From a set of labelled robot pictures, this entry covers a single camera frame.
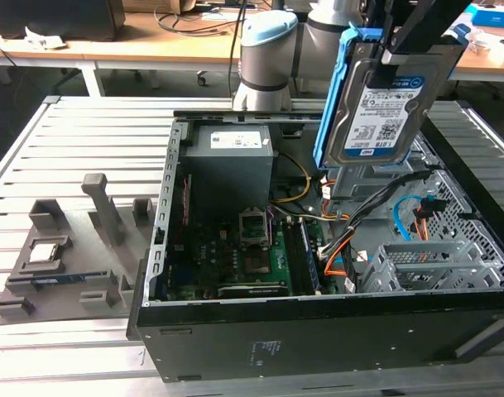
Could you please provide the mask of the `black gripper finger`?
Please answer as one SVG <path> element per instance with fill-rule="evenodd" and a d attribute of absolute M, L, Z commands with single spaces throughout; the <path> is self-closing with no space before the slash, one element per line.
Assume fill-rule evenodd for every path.
<path fill-rule="evenodd" d="M 390 45 L 395 24 L 394 0 L 366 1 L 366 27 L 382 29 L 382 45 Z"/>
<path fill-rule="evenodd" d="M 382 1 L 381 63 L 399 65 L 432 48 L 449 48 L 461 55 L 468 45 L 465 35 L 448 29 L 469 5 L 469 1 Z"/>

